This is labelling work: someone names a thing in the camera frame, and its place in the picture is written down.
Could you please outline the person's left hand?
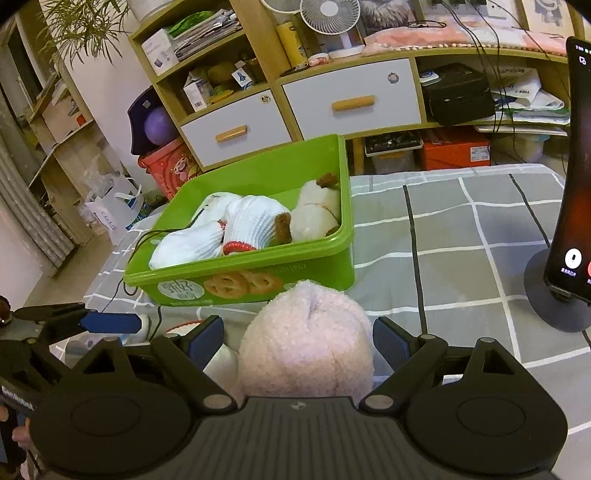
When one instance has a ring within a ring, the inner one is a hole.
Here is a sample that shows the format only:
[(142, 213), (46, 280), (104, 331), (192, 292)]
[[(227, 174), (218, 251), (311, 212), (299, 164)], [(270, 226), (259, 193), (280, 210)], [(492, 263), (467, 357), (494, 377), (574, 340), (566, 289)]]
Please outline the person's left hand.
[[(0, 406), (0, 421), (5, 423), (9, 420), (10, 414), (5, 405)], [(28, 452), (32, 447), (30, 438), (30, 419), (26, 418), (23, 425), (18, 425), (11, 434), (12, 441), (23, 451)]]

